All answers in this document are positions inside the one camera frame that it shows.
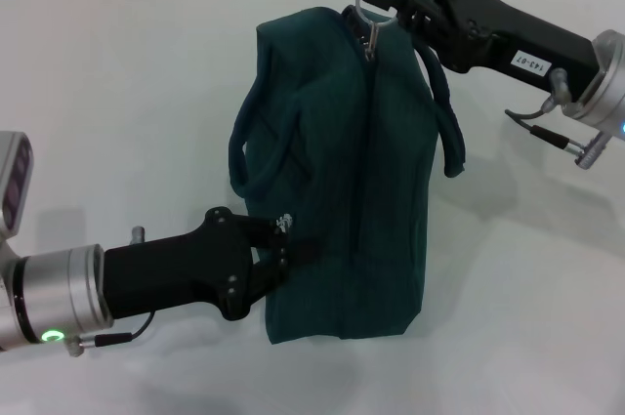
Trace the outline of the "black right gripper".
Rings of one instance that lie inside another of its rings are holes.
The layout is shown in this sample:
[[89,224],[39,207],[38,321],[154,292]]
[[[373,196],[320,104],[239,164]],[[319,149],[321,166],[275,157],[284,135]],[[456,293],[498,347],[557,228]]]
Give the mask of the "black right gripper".
[[567,74],[579,99],[599,73],[589,39],[520,11],[501,0],[364,0],[388,11],[411,34],[428,40],[447,68],[485,67],[543,91],[550,74]]

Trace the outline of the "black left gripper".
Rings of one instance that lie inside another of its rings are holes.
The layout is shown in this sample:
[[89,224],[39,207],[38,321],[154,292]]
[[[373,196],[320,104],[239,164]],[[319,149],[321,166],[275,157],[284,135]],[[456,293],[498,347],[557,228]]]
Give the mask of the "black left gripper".
[[[280,286],[289,265],[320,259],[320,241],[296,237],[293,226],[288,214],[267,219],[214,208],[188,233],[108,249],[105,303],[115,319],[199,302],[228,321],[242,319]],[[252,249],[269,259],[253,264]]]

